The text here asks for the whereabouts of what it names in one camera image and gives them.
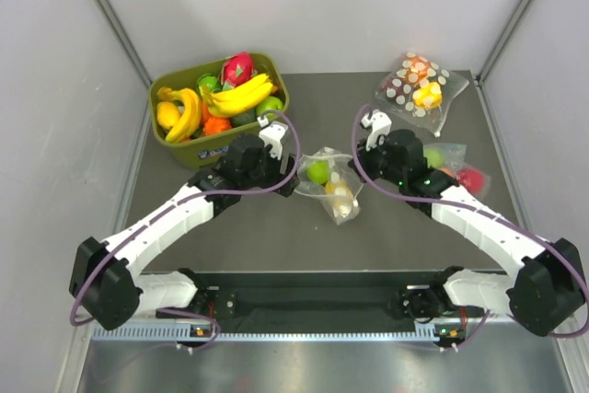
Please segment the green apple toy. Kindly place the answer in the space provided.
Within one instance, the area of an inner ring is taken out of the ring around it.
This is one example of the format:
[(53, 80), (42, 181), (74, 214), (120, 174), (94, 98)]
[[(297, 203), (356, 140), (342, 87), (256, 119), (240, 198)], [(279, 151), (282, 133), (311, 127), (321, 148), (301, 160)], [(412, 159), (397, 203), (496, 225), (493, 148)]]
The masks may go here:
[(283, 102), (275, 96), (268, 96), (256, 107), (256, 114), (259, 117), (268, 110), (282, 111)]
[(306, 176), (317, 185), (325, 185), (329, 180), (329, 163), (326, 160), (313, 161), (306, 169)]

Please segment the zip bag with bananas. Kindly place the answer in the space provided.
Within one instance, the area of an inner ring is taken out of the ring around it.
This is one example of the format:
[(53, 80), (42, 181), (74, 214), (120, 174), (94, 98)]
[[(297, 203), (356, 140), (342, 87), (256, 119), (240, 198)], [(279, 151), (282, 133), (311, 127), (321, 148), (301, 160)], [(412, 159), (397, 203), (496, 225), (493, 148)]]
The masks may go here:
[(302, 155), (294, 192), (322, 204), (336, 225), (360, 213), (358, 195), (364, 184), (353, 168), (352, 155), (323, 147), (313, 155)]

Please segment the yellow banana bunch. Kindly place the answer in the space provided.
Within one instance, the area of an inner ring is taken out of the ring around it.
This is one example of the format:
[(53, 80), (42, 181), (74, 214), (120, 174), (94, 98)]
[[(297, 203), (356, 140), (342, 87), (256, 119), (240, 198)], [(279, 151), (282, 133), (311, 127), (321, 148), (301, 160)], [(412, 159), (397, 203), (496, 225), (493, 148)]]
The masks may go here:
[(198, 94), (190, 88), (173, 90), (170, 87), (161, 87), (156, 94), (159, 102), (174, 102), (181, 113), (179, 122), (170, 132), (160, 127), (166, 133), (165, 141), (180, 143), (192, 137), (200, 128), (202, 119), (202, 104)]
[(214, 117), (230, 118), (255, 108), (275, 89), (268, 74), (260, 74), (239, 87), (214, 93), (200, 87), (200, 95)]

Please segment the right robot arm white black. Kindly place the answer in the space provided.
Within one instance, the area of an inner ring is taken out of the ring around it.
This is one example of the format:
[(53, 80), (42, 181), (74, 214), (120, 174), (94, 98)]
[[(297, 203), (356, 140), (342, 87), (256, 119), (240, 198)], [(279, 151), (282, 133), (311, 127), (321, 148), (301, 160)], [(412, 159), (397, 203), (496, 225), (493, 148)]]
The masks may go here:
[(455, 177), (432, 168), (411, 130), (383, 130), (352, 139), (352, 168), (375, 187), (379, 179), (398, 187), (390, 196), (455, 231), (500, 266), (498, 273), (450, 266), (435, 274), (426, 291), (429, 317), (460, 307), (505, 315), (538, 337), (577, 338), (558, 328), (588, 301), (578, 249), (565, 238), (550, 242), (515, 225), (481, 203)]

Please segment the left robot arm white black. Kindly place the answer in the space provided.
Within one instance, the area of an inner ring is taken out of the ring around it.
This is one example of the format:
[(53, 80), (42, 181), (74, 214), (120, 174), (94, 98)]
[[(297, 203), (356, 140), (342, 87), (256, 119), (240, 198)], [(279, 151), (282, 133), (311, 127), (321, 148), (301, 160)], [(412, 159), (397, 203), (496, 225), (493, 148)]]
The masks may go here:
[(178, 239), (210, 222), (246, 195), (295, 189), (297, 159), (283, 152), (289, 130), (275, 122), (259, 134), (238, 136), (211, 167), (199, 169), (169, 200), (118, 234), (89, 237), (77, 248), (69, 283), (74, 310), (84, 308), (103, 329), (132, 317), (180, 308), (199, 316), (209, 303), (189, 271), (144, 273), (146, 266)]

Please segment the blue zip bag colourful balls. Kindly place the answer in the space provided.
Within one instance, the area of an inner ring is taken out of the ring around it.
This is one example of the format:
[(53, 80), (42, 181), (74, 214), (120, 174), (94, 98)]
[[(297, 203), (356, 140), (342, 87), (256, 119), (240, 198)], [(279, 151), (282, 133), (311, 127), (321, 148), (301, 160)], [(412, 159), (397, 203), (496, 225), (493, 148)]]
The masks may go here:
[(432, 143), (423, 147), (430, 168), (442, 170), (456, 179), (475, 197), (484, 197), (491, 186), (491, 177), (466, 162), (467, 146), (454, 143)]

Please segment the polka dot zip bag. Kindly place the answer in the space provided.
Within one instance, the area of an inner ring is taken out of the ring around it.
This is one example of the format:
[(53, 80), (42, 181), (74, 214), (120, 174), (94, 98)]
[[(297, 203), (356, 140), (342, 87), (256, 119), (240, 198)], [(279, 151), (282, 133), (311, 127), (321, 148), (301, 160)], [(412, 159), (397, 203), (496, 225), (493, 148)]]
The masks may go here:
[(384, 112), (441, 136), (453, 101), (470, 81), (415, 52), (405, 52), (380, 82), (375, 103)]

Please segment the orange pumpkin toy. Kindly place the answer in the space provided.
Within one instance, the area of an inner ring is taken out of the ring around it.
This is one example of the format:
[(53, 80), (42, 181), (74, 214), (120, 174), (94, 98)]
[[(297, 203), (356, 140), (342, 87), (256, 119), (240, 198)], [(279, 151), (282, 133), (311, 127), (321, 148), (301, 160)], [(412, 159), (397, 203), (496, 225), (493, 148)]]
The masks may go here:
[(229, 119), (219, 117), (209, 117), (202, 127), (203, 136), (211, 136), (223, 133), (232, 129)]

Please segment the yellow banana bunch in bin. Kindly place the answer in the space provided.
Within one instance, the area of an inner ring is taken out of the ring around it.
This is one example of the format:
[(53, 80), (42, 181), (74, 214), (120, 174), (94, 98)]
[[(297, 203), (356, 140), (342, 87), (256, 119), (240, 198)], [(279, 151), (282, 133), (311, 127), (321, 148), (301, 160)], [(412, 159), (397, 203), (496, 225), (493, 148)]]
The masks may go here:
[(173, 90), (170, 87), (161, 87), (156, 94), (159, 102), (174, 102), (181, 113), (179, 122), (170, 132), (160, 127), (166, 133), (165, 141), (180, 143), (192, 137), (200, 128), (202, 119), (202, 104), (198, 94), (190, 88)]

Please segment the green round fruit toy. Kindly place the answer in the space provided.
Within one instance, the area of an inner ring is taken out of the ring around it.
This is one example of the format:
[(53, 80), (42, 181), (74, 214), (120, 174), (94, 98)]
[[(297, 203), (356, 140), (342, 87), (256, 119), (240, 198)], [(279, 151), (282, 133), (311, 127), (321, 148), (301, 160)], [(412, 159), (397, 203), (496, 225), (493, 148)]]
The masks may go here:
[(217, 75), (203, 74), (197, 82), (196, 87), (201, 90), (203, 87), (207, 87), (211, 92), (219, 92), (222, 90), (222, 85)]

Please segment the yellow lemon toy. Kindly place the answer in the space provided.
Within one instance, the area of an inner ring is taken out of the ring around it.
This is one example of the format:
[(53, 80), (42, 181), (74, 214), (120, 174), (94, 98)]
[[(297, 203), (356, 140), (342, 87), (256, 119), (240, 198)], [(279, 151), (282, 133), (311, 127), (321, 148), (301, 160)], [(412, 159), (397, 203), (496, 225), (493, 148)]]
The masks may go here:
[(156, 121), (166, 132), (170, 132), (179, 122), (181, 113), (174, 102), (161, 101), (156, 105)]

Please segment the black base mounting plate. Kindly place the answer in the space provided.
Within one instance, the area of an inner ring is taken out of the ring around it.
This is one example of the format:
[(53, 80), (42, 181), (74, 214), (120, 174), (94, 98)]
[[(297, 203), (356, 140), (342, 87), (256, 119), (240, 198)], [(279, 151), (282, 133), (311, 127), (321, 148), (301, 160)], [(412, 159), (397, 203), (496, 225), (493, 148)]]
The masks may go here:
[(157, 318), (192, 314), (216, 320), (224, 332), (402, 331), (414, 323), (479, 318), (476, 307), (429, 317), (426, 291), (438, 272), (206, 273), (186, 308), (166, 307)]

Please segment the right aluminium frame post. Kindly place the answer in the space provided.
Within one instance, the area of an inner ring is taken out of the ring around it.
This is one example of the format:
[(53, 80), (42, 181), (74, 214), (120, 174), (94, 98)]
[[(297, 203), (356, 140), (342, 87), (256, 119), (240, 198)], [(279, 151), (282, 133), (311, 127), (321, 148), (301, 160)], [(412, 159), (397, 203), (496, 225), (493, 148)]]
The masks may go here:
[(515, 7), (502, 27), (498, 38), (493, 43), (489, 55), (485, 58), (479, 72), (474, 76), (478, 87), (482, 87), (491, 76), (493, 69), (501, 60), (508, 44), (523, 23), (528, 10), (534, 2), (535, 0), (518, 0), (516, 2)]

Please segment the aluminium frame post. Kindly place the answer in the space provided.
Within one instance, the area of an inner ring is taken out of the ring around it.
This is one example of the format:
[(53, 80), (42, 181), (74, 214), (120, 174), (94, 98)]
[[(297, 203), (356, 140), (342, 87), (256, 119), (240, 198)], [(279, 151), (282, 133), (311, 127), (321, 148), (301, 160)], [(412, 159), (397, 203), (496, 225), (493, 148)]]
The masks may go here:
[(523, 23), (528, 10), (534, 2), (535, 0), (518, 0), (516, 2), (515, 7), (502, 27), (498, 38), (493, 43), (489, 55), (485, 58), (479, 72), (474, 76), (478, 87), (482, 87), (491, 76), (493, 69), (501, 60), (508, 44)]
[(100, 11), (100, 14), (105, 18), (115, 39), (121, 45), (121, 48), (131, 63), (135, 73), (139, 76), (142, 83), (146, 87), (149, 87), (152, 83), (152, 78), (144, 66), (143, 61), (135, 49), (110, 0), (94, 0), (94, 2)]

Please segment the left aluminium frame post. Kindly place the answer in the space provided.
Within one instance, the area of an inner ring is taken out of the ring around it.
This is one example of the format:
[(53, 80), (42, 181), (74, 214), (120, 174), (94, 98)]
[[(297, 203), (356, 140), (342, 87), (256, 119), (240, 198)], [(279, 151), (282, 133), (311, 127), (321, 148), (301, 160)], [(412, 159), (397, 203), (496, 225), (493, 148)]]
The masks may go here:
[(144, 66), (143, 61), (135, 49), (110, 0), (94, 0), (94, 2), (100, 11), (100, 14), (105, 18), (115, 39), (121, 45), (121, 48), (131, 63), (135, 73), (139, 76), (142, 83), (146, 87), (149, 87), (152, 83), (152, 78)]

